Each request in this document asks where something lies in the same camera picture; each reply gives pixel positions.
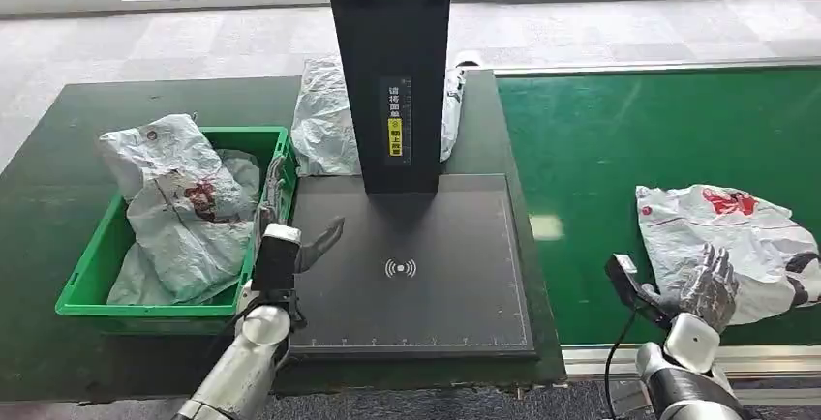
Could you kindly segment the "robot right hand grey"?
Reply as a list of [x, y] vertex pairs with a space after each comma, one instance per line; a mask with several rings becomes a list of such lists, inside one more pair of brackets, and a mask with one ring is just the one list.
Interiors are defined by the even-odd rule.
[[695, 315], [721, 334], [736, 311], [739, 290], [729, 253], [705, 243], [700, 258], [689, 263], [692, 267], [679, 288], [659, 293], [650, 283], [641, 284], [646, 301], [670, 319]]

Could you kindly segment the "robot left hand grey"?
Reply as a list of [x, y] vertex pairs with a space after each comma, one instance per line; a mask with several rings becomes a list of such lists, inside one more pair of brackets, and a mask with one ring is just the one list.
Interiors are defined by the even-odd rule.
[[264, 193], [255, 214], [255, 270], [285, 271], [301, 274], [308, 271], [342, 237], [345, 218], [334, 218], [327, 228], [307, 244], [300, 229], [282, 224], [281, 197], [285, 179], [282, 166], [286, 158], [275, 156], [269, 163]]

